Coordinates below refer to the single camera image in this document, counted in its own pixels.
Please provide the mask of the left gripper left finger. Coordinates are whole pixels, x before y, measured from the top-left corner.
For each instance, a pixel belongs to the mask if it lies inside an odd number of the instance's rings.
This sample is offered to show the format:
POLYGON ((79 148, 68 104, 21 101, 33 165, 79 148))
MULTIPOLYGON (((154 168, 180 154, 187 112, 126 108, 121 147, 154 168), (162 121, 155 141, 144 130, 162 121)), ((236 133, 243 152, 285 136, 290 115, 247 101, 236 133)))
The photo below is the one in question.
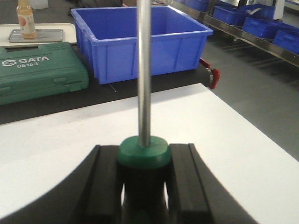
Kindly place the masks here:
POLYGON ((118 146, 95 146, 75 170, 42 197, 1 218, 2 224, 118 224, 118 146))

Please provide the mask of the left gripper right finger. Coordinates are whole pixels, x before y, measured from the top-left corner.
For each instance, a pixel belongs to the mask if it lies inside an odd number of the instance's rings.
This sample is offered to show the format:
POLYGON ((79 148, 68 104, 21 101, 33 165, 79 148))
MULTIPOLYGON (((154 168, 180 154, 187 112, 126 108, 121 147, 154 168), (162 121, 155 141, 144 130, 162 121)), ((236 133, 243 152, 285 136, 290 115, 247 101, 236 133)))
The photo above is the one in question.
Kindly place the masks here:
POLYGON ((166 181, 171 224, 255 224, 199 156, 195 145, 171 144, 166 181))

